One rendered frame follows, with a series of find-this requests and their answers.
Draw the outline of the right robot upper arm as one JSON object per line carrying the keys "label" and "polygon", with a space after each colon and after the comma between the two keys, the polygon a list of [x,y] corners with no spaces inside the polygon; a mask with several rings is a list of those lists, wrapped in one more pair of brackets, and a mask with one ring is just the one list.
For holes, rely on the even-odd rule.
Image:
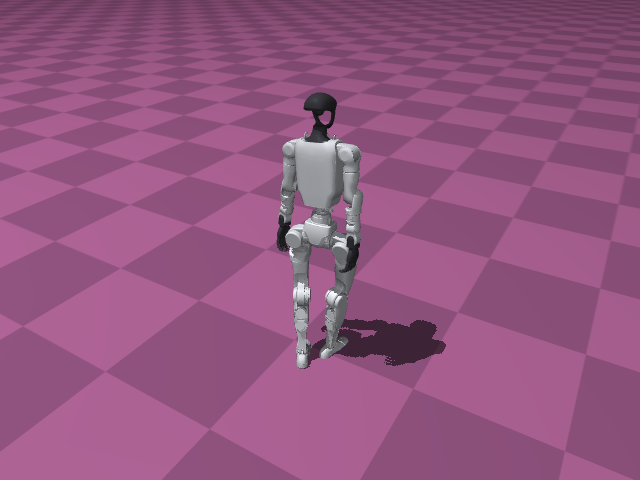
{"label": "right robot upper arm", "polygon": [[338,143],[336,146],[339,160],[343,163],[343,200],[352,205],[354,194],[360,191],[357,189],[357,185],[359,182],[361,151],[352,144]]}

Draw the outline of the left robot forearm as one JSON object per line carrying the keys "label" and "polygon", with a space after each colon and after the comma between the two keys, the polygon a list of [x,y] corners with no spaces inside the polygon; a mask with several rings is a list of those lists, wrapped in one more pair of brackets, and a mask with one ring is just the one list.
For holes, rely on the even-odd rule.
{"label": "left robot forearm", "polygon": [[[282,181],[282,184],[283,184],[283,181]],[[294,205],[295,193],[283,190],[281,185],[280,198],[281,198],[281,207],[280,207],[279,215],[283,215],[284,223],[288,223],[292,220],[292,213],[294,211],[293,205]],[[278,218],[279,218],[279,215],[278,215]]]}

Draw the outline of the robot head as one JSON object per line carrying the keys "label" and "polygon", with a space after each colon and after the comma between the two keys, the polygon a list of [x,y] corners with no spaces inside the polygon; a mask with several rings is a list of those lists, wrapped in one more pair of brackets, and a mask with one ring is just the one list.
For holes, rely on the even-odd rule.
{"label": "robot head", "polygon": [[[305,139],[306,142],[323,143],[330,140],[326,134],[327,129],[333,125],[336,106],[337,101],[326,93],[314,93],[306,99],[304,110],[312,111],[316,122],[315,125],[313,125],[311,135]],[[322,124],[318,117],[321,116],[324,111],[331,112],[331,120],[327,125]]]}

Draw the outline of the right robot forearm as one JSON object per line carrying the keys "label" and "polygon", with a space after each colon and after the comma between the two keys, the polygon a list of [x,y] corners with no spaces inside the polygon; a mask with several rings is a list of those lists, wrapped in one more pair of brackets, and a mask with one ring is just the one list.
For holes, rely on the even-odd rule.
{"label": "right robot forearm", "polygon": [[352,206],[345,208],[347,232],[346,241],[348,236],[352,236],[354,238],[354,245],[358,244],[361,241],[360,214],[362,201],[363,193],[361,191],[357,191],[354,194]]}

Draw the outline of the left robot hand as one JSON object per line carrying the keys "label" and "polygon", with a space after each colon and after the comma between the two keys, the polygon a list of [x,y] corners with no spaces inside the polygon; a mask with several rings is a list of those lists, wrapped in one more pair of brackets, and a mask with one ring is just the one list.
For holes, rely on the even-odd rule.
{"label": "left robot hand", "polygon": [[[289,249],[287,247],[287,244],[286,244],[285,236],[286,236],[287,232],[290,230],[290,226],[289,225],[291,225],[291,221],[288,222],[288,223],[284,223],[283,215],[279,215],[279,223],[278,224],[280,225],[280,227],[279,227],[278,232],[277,232],[277,247],[278,247],[278,249],[280,251],[284,251],[284,252],[286,252],[286,250],[289,251]],[[285,247],[286,250],[284,249],[284,247]]]}

